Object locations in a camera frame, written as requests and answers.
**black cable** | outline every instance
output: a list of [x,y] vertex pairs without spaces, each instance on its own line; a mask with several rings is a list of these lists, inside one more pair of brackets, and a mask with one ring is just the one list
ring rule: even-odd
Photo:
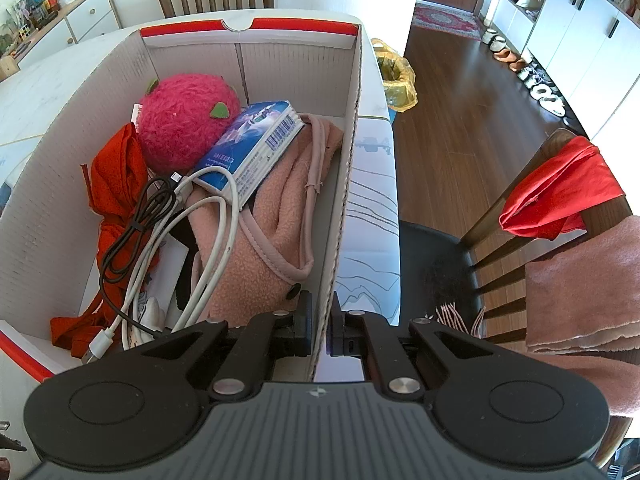
[[[161,183],[159,189],[147,198],[149,188],[156,182]],[[102,266],[100,268],[100,293],[102,294],[102,298],[106,304],[109,305],[109,307],[111,307],[118,316],[122,319],[126,319],[129,324],[153,337],[161,336],[162,332],[151,330],[117,307],[107,296],[107,293],[104,290],[104,282],[112,284],[119,283],[129,274],[140,256],[140,245],[142,244],[142,240],[145,237],[146,232],[151,231],[154,225],[167,216],[174,208],[176,196],[173,187],[172,181],[163,176],[152,178],[146,183],[146,186],[140,193],[131,220],[124,229],[124,232],[104,252],[104,256],[102,257]],[[121,268],[114,267],[113,261],[117,254],[125,245],[127,245],[130,238],[136,232],[138,233],[138,238],[136,239],[134,250],[131,253],[129,261]],[[110,278],[107,276],[107,272],[113,277]]]

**small blue and white box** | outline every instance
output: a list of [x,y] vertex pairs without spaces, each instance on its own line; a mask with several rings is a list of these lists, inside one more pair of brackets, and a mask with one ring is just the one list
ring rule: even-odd
[[[227,168],[236,180],[242,207],[303,125],[289,101],[249,105],[193,171],[210,166]],[[231,203],[231,186],[221,173],[207,173],[194,181]]]

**silver screw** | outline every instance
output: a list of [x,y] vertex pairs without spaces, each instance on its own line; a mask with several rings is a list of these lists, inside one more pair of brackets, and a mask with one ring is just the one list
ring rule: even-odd
[[396,377],[389,381],[389,389],[396,394],[413,394],[420,389],[420,383],[411,377]]
[[244,390],[244,383],[238,379],[220,379],[213,383],[213,391],[220,395],[235,395]]

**trash can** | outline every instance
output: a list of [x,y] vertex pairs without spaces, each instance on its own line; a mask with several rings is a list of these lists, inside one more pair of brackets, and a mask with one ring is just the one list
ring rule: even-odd
[[385,87],[389,119],[393,123],[396,112],[405,112],[418,104],[415,93],[415,72],[409,62],[388,44],[377,38],[371,40]]

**black chair seat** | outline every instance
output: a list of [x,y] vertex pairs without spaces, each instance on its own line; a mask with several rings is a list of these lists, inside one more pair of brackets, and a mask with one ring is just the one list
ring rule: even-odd
[[414,317],[433,316],[436,307],[455,303],[471,329],[482,301],[467,248],[455,236],[400,221],[401,333]]

